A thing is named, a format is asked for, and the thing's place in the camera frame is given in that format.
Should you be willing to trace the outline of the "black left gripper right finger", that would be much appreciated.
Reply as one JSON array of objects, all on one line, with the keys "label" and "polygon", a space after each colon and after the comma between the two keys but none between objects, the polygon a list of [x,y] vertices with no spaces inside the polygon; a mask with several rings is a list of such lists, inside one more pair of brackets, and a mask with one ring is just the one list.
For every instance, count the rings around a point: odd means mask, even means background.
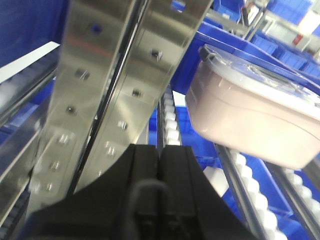
[{"label": "black left gripper right finger", "polygon": [[254,240],[203,173],[189,146],[167,145],[159,177],[171,196],[162,199],[160,240]]}]

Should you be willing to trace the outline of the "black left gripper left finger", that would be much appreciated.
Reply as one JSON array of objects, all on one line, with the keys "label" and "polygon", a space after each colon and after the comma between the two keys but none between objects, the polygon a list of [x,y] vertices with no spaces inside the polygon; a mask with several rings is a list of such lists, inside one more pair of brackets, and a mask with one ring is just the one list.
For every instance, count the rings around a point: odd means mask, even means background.
[{"label": "black left gripper left finger", "polygon": [[24,226],[26,240],[155,240],[158,192],[148,186],[157,178],[154,145],[131,144],[92,183],[65,199],[35,211]]}]

